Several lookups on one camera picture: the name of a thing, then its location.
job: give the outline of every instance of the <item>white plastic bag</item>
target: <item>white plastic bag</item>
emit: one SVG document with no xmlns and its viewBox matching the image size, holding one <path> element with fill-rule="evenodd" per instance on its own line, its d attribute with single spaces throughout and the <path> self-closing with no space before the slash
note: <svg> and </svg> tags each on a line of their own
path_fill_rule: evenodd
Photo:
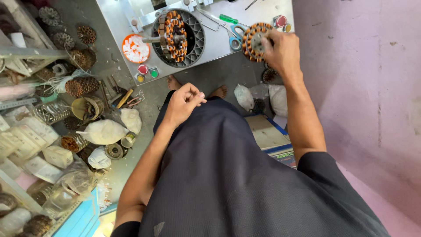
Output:
<svg viewBox="0 0 421 237">
<path fill-rule="evenodd" d="M 238 104 L 245 110 L 250 112 L 254 108 L 253 96 L 247 87 L 237 84 L 234 90 L 234 95 L 238 101 Z"/>
<path fill-rule="evenodd" d="M 129 130 L 123 125 L 109 119 L 90 123 L 84 132 L 77 132 L 86 140 L 97 145 L 108 145 L 118 142 Z"/>
<path fill-rule="evenodd" d="M 105 154 L 105 148 L 102 146 L 91 153 L 88 163 L 95 169 L 103 169 L 111 165 L 111 159 Z"/>
<path fill-rule="evenodd" d="M 73 162 L 73 154 L 71 151 L 52 145 L 43 150 L 45 160 L 59 168 L 66 169 Z"/>
<path fill-rule="evenodd" d="M 269 85 L 270 104 L 276 115 L 288 116 L 287 91 L 285 86 Z"/>
<path fill-rule="evenodd" d="M 121 121 L 124 125 L 136 134 L 139 134 L 142 128 L 142 120 L 140 119 L 139 111 L 135 109 L 121 109 Z"/>
</svg>

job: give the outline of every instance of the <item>stainless steel table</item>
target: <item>stainless steel table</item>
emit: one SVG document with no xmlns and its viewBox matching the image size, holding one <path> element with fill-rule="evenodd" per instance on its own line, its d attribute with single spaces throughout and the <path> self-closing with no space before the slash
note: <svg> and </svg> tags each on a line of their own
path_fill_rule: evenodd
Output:
<svg viewBox="0 0 421 237">
<path fill-rule="evenodd" d="M 252 25 L 257 22 L 266 22 L 272 23 L 273 17 L 278 15 L 286 16 L 288 23 L 292 25 L 292 32 L 295 31 L 294 28 L 294 16 L 293 16 L 293 8 L 292 8 L 292 0 L 257 0 L 248 10 L 245 11 L 245 8 L 252 2 L 253 0 L 237 0 L 235 2 L 228 2 L 226 0 L 215 0 L 212 4 L 208 6 L 197 6 L 201 9 L 204 9 L 216 17 L 220 14 L 224 14 L 230 16 L 234 19 L 238 19 L 239 22 L 244 23 L 246 25 Z M 131 1 L 132 9 L 134 12 L 141 16 L 141 8 L 148 4 L 150 0 L 138 0 L 138 1 Z M 133 34 L 133 31 L 127 21 L 125 13 L 121 7 L 121 3 L 118 0 L 97 0 L 99 8 L 105 18 L 105 21 L 108 24 L 109 29 L 116 41 L 117 45 L 120 47 L 120 52 L 123 54 L 121 50 L 121 44 L 123 39 L 129 35 Z M 181 2 L 174 3 L 170 6 L 177 6 L 177 4 L 181 5 Z M 153 13 L 147 14 L 146 16 L 150 17 L 151 20 L 163 11 L 165 8 L 159 9 Z M 208 25 L 214 29 L 218 27 L 218 24 L 213 22 L 212 20 L 208 19 L 206 16 L 202 15 L 197 9 L 195 9 L 192 14 L 205 25 Z M 140 34 L 142 36 L 150 36 L 152 32 L 152 25 L 149 24 L 144 26 L 143 32 Z M 219 57 L 226 56 L 228 54 L 234 53 L 234 51 L 229 46 L 229 35 L 227 30 L 223 27 L 220 27 L 218 31 L 213 31 L 205 26 L 203 26 L 205 31 L 205 48 L 202 56 L 199 60 L 189 67 L 194 67 L 196 65 L 200 65 L 202 63 L 206 63 L 217 59 Z M 128 61 L 124 55 L 123 58 L 126 62 L 127 67 L 130 70 L 130 73 L 134 77 L 137 73 L 137 67 L 139 66 L 136 63 L 132 63 Z M 157 78 L 152 78 L 150 74 L 148 74 L 145 78 L 143 83 L 147 83 L 162 77 L 166 77 L 168 75 L 177 73 L 184 69 L 184 68 L 177 68 L 172 67 L 164 63 L 155 53 L 155 51 L 151 47 L 151 53 L 149 59 L 144 63 L 149 68 L 157 67 L 159 71 L 159 76 Z"/>
</svg>

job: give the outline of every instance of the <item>gray floor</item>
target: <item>gray floor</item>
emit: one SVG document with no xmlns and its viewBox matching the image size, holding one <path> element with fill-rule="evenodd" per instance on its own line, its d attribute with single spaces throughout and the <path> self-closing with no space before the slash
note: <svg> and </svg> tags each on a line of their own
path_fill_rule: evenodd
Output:
<svg viewBox="0 0 421 237">
<path fill-rule="evenodd" d="M 112 188 L 109 199 L 112 202 L 116 202 L 124 183 L 153 137 L 152 128 L 159 113 L 158 106 L 162 105 L 169 92 L 167 82 L 165 78 L 162 78 L 142 86 L 135 86 L 123 61 L 119 47 L 114 41 L 95 1 L 60 0 L 56 1 L 53 6 L 61 14 L 64 25 L 67 27 L 67 33 L 75 39 L 77 38 L 76 28 L 80 25 L 87 24 L 96 31 L 97 40 L 92 48 L 96 52 L 98 61 L 91 68 L 92 74 L 98 75 L 97 78 L 99 79 L 112 74 L 118 81 L 119 86 L 135 88 L 133 95 L 142 91 L 145 96 L 145 100 L 135 106 L 135 109 L 140 112 L 143 124 L 133 149 L 129 151 L 125 158 L 113 161 L 111 167 L 108 168 L 109 173 L 107 174 L 106 182 Z M 84 48 L 86 46 L 79 43 L 78 47 Z M 227 85 L 229 93 L 225 99 L 246 115 L 247 112 L 238 105 L 235 99 L 234 88 L 238 83 L 248 88 L 259 84 L 263 70 L 264 66 L 262 63 L 251 63 L 241 52 L 237 52 L 184 70 L 175 76 L 182 84 L 190 82 L 205 94 L 211 93 L 221 85 Z"/>
</svg>

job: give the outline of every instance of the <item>green screwdriver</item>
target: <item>green screwdriver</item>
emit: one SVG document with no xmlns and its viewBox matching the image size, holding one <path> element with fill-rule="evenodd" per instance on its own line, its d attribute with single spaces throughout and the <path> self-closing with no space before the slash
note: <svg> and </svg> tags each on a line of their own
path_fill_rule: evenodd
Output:
<svg viewBox="0 0 421 237">
<path fill-rule="evenodd" d="M 247 26 L 248 28 L 250 28 L 250 26 L 248 26 L 248 25 L 246 25 L 246 24 L 243 24 L 243 23 L 238 22 L 238 20 L 237 20 L 237 19 L 234 19 L 234 18 L 232 18 L 232 17 L 230 17 L 230 16 L 227 16 L 227 15 L 224 15 L 224 14 L 219 15 L 219 18 L 220 18 L 221 20 L 223 20 L 224 22 L 229 22 L 229 23 L 234 23 L 234 24 L 242 24 L 243 26 Z"/>
</svg>

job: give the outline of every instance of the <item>dark gray t-shirt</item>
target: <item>dark gray t-shirt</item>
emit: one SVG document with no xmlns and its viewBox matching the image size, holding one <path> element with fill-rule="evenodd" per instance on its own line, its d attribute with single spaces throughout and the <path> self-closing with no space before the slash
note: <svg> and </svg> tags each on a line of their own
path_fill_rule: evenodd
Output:
<svg viewBox="0 0 421 237">
<path fill-rule="evenodd" d="M 324 152 L 297 170 L 257 146 L 245 119 L 223 100 L 196 108 L 175 132 L 142 222 L 128 236 L 389 236 Z"/>
</svg>

